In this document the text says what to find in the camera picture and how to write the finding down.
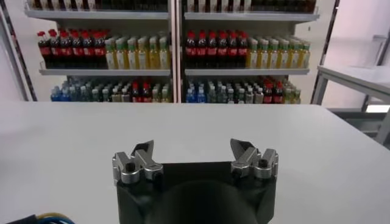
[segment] cable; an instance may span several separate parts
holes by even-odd
[[[44,213],[42,215],[37,215],[37,219],[43,219],[46,217],[61,217],[70,220],[66,215],[63,215],[61,213],[56,213],[56,212],[49,212],[49,213]]]
[[[74,224],[74,222],[72,222],[70,219],[65,219],[63,217],[46,217],[38,221],[38,224],[49,224],[49,223]]]

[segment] blue cable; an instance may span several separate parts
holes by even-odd
[[[54,223],[65,223],[65,224],[74,224],[74,222],[72,222],[71,220],[64,219],[64,218],[61,218],[61,217],[46,217],[46,218],[40,219],[38,221],[38,224],[48,224],[48,223],[51,223],[51,222],[54,222]]]

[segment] yellow cable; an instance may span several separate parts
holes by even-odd
[[[64,218],[64,219],[69,219],[67,216],[65,216],[65,215],[63,215],[61,213],[56,213],[56,212],[49,212],[49,213],[45,213],[45,214],[42,214],[42,215],[37,215],[37,219],[38,220],[46,218],[46,217],[61,217],[61,218]]]

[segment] table surface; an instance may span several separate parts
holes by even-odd
[[[390,94],[390,67],[318,66],[318,70]]]
[[[0,103],[0,223],[56,211],[118,223],[111,158],[155,140],[159,163],[278,151],[271,223],[389,223],[390,153],[316,105]]]

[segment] metal shelf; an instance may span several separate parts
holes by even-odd
[[[307,75],[309,69],[186,69],[187,76]]]
[[[309,22],[319,18],[318,14],[309,13],[197,13],[186,12],[184,17],[187,20],[243,20],[243,21],[296,21]]]
[[[41,69],[42,75],[69,76],[169,76],[170,70]]]
[[[131,11],[48,11],[25,9],[30,18],[58,21],[63,19],[168,19],[168,12],[131,12]]]

